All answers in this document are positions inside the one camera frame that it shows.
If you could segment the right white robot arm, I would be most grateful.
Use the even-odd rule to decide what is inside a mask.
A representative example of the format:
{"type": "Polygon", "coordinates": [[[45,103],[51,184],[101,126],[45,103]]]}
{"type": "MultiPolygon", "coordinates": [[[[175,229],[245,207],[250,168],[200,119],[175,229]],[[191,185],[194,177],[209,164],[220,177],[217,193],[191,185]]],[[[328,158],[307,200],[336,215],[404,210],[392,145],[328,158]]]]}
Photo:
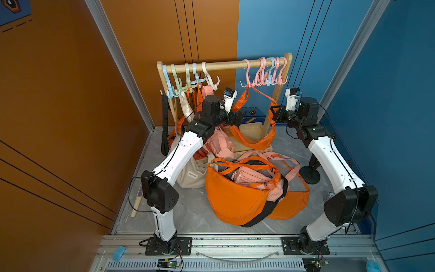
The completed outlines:
{"type": "Polygon", "coordinates": [[[299,170],[310,184],[319,182],[318,167],[328,177],[334,196],[324,204],[324,213],[301,230],[300,245],[305,252],[313,251],[341,228],[360,222],[370,216],[378,198],[378,191],[366,185],[353,172],[335,146],[330,132],[317,120],[321,105],[312,97],[290,96],[287,105],[270,107],[273,121],[296,129],[297,137],[312,153],[307,166],[299,170]]]}

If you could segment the black crescent bag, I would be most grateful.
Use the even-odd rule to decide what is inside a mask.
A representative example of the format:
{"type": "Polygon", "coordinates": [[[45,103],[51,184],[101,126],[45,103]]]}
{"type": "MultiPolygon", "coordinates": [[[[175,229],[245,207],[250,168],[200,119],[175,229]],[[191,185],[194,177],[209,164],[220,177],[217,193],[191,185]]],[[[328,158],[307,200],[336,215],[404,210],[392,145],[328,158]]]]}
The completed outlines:
{"type": "MultiPolygon", "coordinates": [[[[283,180],[283,198],[287,192],[287,180],[282,176],[281,172],[269,163],[266,159],[260,157],[249,157],[238,162],[237,170],[242,167],[248,167],[256,171],[272,171],[280,175],[278,180],[283,180]]],[[[233,223],[237,226],[251,227],[266,217],[268,217],[276,208],[278,201],[271,202],[267,200],[267,193],[261,190],[244,187],[242,185],[232,183],[233,189],[233,223]]]]}

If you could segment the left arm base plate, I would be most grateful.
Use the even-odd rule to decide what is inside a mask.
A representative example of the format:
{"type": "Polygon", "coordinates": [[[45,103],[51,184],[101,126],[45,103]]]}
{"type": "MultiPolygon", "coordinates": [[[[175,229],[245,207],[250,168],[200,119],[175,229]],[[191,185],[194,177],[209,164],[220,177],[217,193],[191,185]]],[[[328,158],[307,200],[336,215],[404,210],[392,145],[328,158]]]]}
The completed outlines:
{"type": "Polygon", "coordinates": [[[146,245],[146,256],[191,255],[192,237],[173,237],[170,241],[163,241],[160,238],[151,238],[146,245]]]}

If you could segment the orange crescent bag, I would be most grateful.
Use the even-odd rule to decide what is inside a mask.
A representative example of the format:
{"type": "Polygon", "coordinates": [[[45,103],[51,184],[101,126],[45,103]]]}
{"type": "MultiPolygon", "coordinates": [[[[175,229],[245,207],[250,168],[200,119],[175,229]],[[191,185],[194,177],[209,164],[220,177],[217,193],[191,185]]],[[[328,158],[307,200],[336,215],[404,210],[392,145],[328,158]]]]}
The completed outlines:
{"type": "Polygon", "coordinates": [[[292,158],[269,157],[270,162],[282,161],[289,169],[285,175],[288,181],[288,189],[285,197],[277,204],[274,211],[268,216],[270,219],[287,220],[301,212],[308,204],[310,188],[302,178],[300,164],[292,158]]]}
{"type": "Polygon", "coordinates": [[[251,227],[270,216],[287,189],[280,170],[259,156],[237,162],[216,158],[207,167],[210,205],[221,221],[234,226],[251,227]]]}

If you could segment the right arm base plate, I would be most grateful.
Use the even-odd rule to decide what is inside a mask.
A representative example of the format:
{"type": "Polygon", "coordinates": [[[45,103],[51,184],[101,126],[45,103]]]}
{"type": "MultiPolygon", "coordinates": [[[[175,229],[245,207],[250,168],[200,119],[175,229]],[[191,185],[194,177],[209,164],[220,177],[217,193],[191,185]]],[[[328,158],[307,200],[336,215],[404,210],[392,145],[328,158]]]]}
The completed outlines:
{"type": "Polygon", "coordinates": [[[282,249],[285,255],[323,255],[330,254],[326,240],[311,241],[309,238],[285,236],[281,238],[282,249]]]}

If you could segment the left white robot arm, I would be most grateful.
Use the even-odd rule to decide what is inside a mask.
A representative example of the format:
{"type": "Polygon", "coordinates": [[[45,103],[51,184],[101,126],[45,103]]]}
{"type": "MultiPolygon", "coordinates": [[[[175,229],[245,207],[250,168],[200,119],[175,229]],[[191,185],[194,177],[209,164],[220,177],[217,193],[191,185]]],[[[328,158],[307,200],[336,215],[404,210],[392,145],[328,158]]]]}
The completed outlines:
{"type": "Polygon", "coordinates": [[[206,96],[202,109],[189,122],[174,150],[153,171],[145,171],[140,177],[143,195],[154,214],[156,229],[151,242],[165,254],[177,249],[173,208],[178,202],[179,194],[173,186],[188,161],[214,134],[216,127],[241,124],[244,113],[232,111],[236,96],[236,91],[226,92],[222,98],[216,95],[206,96]]]}

